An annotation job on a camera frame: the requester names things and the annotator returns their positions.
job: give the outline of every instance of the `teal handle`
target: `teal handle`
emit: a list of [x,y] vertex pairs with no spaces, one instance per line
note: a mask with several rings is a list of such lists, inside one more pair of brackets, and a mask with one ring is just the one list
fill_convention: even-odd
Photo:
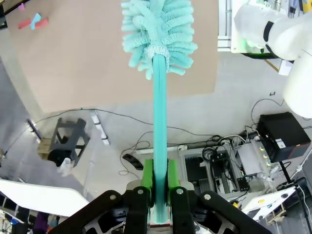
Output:
[[166,209],[167,174],[167,80],[166,59],[156,54],[153,58],[154,73],[154,176],[155,211],[154,222],[161,224],[168,220]]

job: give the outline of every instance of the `label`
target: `label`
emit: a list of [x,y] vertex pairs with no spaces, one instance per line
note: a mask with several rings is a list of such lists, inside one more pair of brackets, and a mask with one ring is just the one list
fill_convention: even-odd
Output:
[[280,149],[286,148],[286,145],[284,144],[282,139],[276,139],[275,141]]

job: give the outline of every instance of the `power supply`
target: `power supply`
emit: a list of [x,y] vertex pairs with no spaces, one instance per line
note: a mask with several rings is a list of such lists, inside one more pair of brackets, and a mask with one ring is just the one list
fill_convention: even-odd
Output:
[[261,115],[257,130],[271,162],[302,156],[311,143],[290,112]]

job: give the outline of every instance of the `yellow label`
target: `yellow label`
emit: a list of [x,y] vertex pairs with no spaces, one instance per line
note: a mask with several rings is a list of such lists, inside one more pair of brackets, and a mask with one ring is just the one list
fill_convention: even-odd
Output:
[[302,0],[303,12],[307,13],[312,10],[312,0]]

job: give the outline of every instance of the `teal brush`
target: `teal brush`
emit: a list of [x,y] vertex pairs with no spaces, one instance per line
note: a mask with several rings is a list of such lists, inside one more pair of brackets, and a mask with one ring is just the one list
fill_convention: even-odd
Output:
[[125,52],[131,52],[130,67],[154,76],[154,175],[155,222],[168,220],[165,185],[167,173],[166,74],[185,74],[197,45],[192,42],[194,9],[189,0],[130,0],[121,4]]

